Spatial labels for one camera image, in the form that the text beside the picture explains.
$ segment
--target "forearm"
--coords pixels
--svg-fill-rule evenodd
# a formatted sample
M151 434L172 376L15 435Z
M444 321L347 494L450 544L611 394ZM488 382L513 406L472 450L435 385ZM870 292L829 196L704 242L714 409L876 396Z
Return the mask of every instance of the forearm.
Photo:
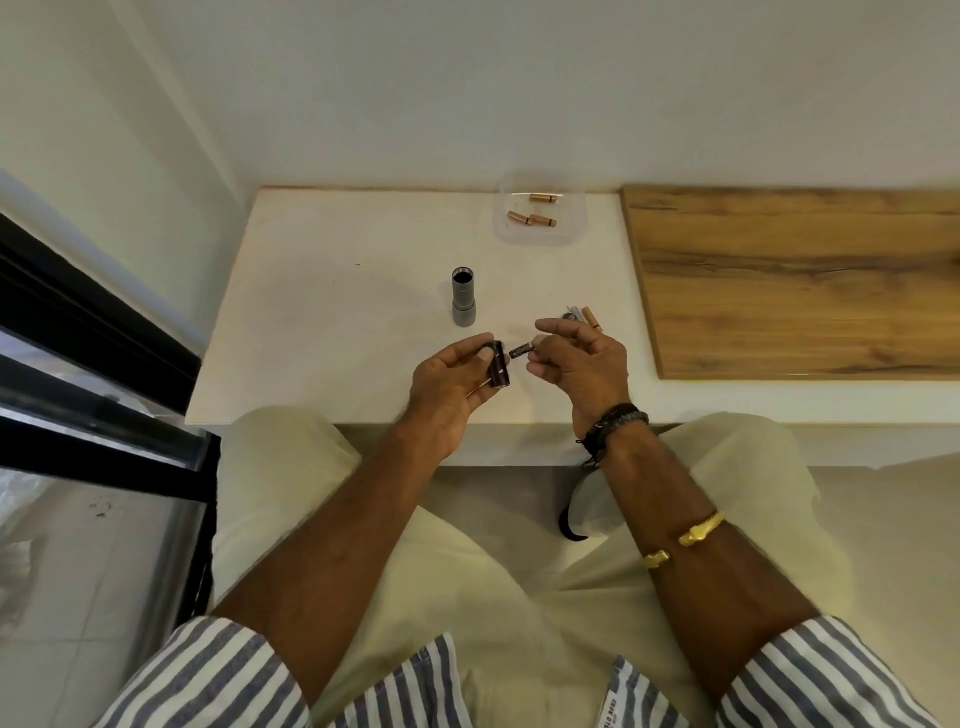
M214 611L266 637L308 704L343 660L440 463L432 438L418 429L405 421L395 425L337 492Z
M640 552L671 555L650 571L663 610L694 674L719 700L767 642L817 609L729 523L680 546L716 508L646 425L620 428L607 446L604 474Z

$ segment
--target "gray cylinder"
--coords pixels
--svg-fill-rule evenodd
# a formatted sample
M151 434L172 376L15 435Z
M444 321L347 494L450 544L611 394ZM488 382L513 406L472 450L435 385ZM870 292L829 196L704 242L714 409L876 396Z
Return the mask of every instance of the gray cylinder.
M473 298L473 271L457 268L453 272L453 322L458 327L471 327L477 320L477 304Z

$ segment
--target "left hand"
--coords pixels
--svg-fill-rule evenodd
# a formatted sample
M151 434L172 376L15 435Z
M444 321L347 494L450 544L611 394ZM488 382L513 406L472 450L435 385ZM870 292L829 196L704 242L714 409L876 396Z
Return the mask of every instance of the left hand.
M491 333L470 336L435 353L414 371L410 403L400 423L422 429L421 437L435 438L442 459L460 447L469 416L498 391L484 384L493 360L493 351L484 344L491 341Z

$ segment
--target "wooden board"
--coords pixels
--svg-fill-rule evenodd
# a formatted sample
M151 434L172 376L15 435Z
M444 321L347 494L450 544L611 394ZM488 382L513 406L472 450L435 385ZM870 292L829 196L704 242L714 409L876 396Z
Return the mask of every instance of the wooden board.
M960 192L627 186L664 379L960 379Z

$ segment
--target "white desk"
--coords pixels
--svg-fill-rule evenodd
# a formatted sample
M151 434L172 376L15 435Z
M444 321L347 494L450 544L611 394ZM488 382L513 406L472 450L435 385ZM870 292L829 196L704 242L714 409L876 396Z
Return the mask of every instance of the white desk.
M732 410L788 424L960 424L960 381L661 381L617 196L589 195L586 235L561 247L496 238L493 197L261 190L188 422L216 427L256 407L305 404L363 439L396 418L429 354L486 330L514 347L536 333L534 320L588 305L627 347L631 392L655 423ZM467 329L450 315L461 265L476 275ZM473 416L454 462L582 459L565 396L519 362L512 379Z

